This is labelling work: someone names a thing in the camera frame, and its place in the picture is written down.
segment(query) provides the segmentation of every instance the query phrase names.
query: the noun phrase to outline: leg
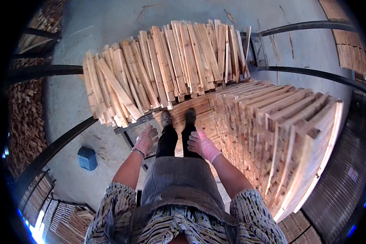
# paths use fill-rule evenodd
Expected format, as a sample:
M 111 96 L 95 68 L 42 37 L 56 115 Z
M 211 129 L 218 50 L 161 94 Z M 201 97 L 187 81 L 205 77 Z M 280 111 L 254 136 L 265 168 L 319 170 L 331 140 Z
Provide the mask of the leg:
M 175 156 L 175 147 L 178 142 L 178 134 L 172 125 L 171 114 L 165 110 L 161 114 L 163 126 L 162 135 L 157 143 L 156 158 L 163 156 Z
M 187 149 L 188 146 L 187 141 L 189 140 L 188 137 L 191 135 L 192 131 L 196 131 L 195 128 L 196 119 L 197 115 L 195 113 L 195 109 L 189 108 L 185 113 L 186 126 L 182 131 L 183 157 L 202 159 L 202 157 L 199 154 L 191 152 Z

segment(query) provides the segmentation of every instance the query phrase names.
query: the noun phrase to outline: work glove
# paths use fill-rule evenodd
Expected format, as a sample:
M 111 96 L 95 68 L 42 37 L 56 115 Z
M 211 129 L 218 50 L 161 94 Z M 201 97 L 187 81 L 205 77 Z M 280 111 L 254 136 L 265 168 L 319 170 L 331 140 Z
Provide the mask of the work glove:
M 153 128 L 153 125 L 147 124 L 142 133 L 137 137 L 132 151 L 136 151 L 145 158 L 152 149 L 153 144 L 159 140 L 157 134 L 157 129 Z
M 221 153 L 218 150 L 212 140 L 210 140 L 202 129 L 197 129 L 197 131 L 192 131 L 191 135 L 188 137 L 189 151 L 193 151 L 199 154 L 202 158 L 207 159 L 210 163 Z

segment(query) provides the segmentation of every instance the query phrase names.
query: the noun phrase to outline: bracelet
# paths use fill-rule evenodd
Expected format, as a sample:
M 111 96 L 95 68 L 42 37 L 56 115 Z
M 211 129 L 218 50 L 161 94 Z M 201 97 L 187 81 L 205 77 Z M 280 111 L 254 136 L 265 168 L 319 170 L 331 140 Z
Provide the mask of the bracelet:
M 139 153 L 142 156 L 142 158 L 145 159 L 145 155 L 140 150 L 138 150 L 137 148 L 133 148 L 132 151 L 135 151 L 135 152 Z

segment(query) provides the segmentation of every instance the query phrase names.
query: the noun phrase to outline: warning sign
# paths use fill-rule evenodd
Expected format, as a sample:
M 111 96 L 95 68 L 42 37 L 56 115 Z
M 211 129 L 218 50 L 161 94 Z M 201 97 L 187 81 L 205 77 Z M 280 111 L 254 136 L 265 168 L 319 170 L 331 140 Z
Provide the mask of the warning sign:
M 359 174 L 356 172 L 356 170 L 353 167 L 350 166 L 347 174 L 351 177 L 352 181 L 356 182 L 356 179 L 358 178 Z

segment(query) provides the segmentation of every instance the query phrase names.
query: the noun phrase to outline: black pants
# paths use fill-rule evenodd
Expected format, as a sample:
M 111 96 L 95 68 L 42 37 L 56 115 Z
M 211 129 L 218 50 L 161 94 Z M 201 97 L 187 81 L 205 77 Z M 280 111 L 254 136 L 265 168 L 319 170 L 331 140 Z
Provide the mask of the black pants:
M 194 152 L 187 149 L 188 136 L 191 135 L 192 131 L 196 131 L 193 124 L 186 124 L 184 130 L 182 131 L 182 143 L 183 143 L 183 157 L 199 158 L 202 157 Z M 178 134 L 172 125 L 166 126 L 162 131 L 162 135 L 157 144 L 156 158 L 163 156 L 175 156 L 175 147 L 178 142 Z

